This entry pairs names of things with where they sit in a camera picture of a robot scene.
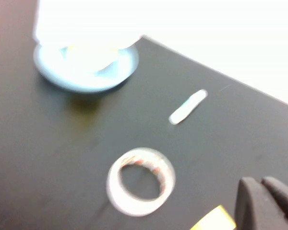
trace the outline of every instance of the white wall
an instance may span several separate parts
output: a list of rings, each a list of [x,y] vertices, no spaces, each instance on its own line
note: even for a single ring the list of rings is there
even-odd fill
[[[288,103],[288,1],[176,2],[158,6],[151,38]]]

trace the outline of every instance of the yellow object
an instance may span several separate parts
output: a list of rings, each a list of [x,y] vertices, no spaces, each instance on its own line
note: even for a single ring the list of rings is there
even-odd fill
[[[191,230],[234,230],[235,227],[234,220],[220,205],[198,221]]]

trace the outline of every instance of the black table surface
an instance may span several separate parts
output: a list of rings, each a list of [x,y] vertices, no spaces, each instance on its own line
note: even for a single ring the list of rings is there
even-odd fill
[[[0,0],[0,229],[188,230],[220,204],[233,214],[243,176],[288,184],[287,105],[147,39],[121,87],[66,92],[33,64],[35,7]],[[208,97],[170,125],[200,89]],[[136,147],[161,151],[176,172],[169,199],[142,218],[120,213],[106,195],[110,166]],[[137,195],[157,196],[147,170],[130,167],[123,178]]]

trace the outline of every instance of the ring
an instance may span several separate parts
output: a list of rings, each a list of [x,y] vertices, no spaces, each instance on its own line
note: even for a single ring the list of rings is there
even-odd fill
[[[146,167],[157,177],[160,183],[159,197],[141,199],[124,187],[120,170],[130,164]],[[141,217],[156,211],[172,193],[174,185],[174,168],[162,153],[149,148],[136,148],[126,152],[111,166],[107,179],[107,194],[118,211],[128,216]]]

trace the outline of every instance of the small white tube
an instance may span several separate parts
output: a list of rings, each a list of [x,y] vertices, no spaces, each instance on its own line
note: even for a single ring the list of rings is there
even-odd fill
[[[206,90],[199,90],[192,94],[175,112],[169,116],[168,120],[172,125],[177,125],[183,121],[208,95]]]

